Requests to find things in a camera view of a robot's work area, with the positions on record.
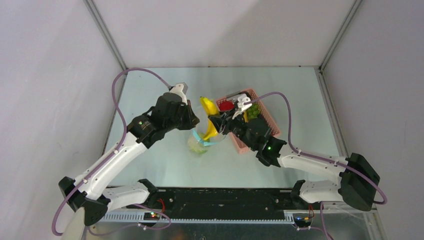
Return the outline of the clear zip top bag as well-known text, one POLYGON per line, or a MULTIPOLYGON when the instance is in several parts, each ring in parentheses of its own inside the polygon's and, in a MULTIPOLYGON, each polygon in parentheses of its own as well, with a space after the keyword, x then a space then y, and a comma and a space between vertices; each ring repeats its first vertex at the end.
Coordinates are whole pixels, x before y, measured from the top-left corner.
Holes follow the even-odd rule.
POLYGON ((188 150, 194 154, 202 155, 226 138, 225 135, 218 134, 205 140, 204 136, 203 132, 193 128, 187 140, 188 150))

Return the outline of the yellow banana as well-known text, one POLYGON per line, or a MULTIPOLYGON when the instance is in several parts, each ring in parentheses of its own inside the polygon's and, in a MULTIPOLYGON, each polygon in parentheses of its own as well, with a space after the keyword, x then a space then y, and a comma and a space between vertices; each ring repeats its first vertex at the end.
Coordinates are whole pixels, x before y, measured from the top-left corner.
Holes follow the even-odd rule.
POLYGON ((216 137, 219 134, 216 127, 209 119, 210 116, 219 115, 219 109, 217 108, 216 104, 207 97, 200 97, 199 101, 203 110, 205 111, 206 118, 208 120, 207 130, 202 138, 204 141, 207 141, 210 138, 216 137))

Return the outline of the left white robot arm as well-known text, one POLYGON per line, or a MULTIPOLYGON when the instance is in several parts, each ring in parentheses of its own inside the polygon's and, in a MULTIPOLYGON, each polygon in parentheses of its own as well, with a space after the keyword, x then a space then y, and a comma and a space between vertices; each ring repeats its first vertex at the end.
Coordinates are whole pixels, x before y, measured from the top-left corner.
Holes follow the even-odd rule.
POLYGON ((147 112, 126 127, 124 140, 117 142, 83 174, 65 176, 58 185, 74 212, 84 209, 83 224, 91 226, 112 210, 142 204, 153 208, 158 202, 156 187, 146 179, 128 186, 107 189, 109 183, 136 157, 146 152, 165 134, 191 130, 199 119, 184 93, 166 92, 147 112))

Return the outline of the green cabbage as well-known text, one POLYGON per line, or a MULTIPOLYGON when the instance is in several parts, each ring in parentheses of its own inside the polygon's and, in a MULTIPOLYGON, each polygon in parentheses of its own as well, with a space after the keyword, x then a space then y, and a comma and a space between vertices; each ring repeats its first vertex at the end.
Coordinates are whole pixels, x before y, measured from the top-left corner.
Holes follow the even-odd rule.
POLYGON ((208 151, 208 147, 204 146, 203 143, 197 141, 196 138, 189 138, 187 140, 188 149, 195 154, 204 154, 208 151))

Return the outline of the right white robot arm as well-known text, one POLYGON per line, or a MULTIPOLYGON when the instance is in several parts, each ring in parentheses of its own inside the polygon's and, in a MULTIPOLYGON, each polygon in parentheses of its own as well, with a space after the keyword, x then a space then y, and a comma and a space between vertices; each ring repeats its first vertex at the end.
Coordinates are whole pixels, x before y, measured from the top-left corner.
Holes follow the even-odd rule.
POLYGON ((220 134, 235 135, 267 167, 291 168, 321 176, 321 181, 296 182, 290 201, 297 209, 317 202, 344 202, 354 209, 368 212, 376 203, 380 176, 361 154, 344 157, 302 152, 272 136, 271 128, 262 118, 245 122, 240 117, 216 114, 210 115, 208 120, 220 134))

